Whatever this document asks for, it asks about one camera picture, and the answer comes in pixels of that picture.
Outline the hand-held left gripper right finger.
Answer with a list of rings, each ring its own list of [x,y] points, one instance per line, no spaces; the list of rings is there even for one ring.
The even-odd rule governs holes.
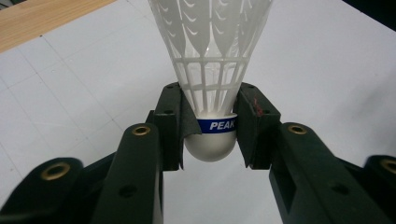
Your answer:
[[[284,224],[392,224],[392,157],[362,167],[335,157],[309,127],[283,123],[255,86],[233,106],[245,165],[267,170]]]

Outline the white shuttlecock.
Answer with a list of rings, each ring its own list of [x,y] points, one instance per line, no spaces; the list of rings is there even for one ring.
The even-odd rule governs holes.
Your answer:
[[[273,0],[148,0],[199,133],[185,147],[200,161],[236,142],[233,104]]]

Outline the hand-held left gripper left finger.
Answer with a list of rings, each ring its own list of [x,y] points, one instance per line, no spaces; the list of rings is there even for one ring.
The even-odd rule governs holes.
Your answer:
[[[163,173],[183,167],[183,140],[200,131],[180,86],[166,85],[147,120],[125,130],[90,224],[163,224]]]

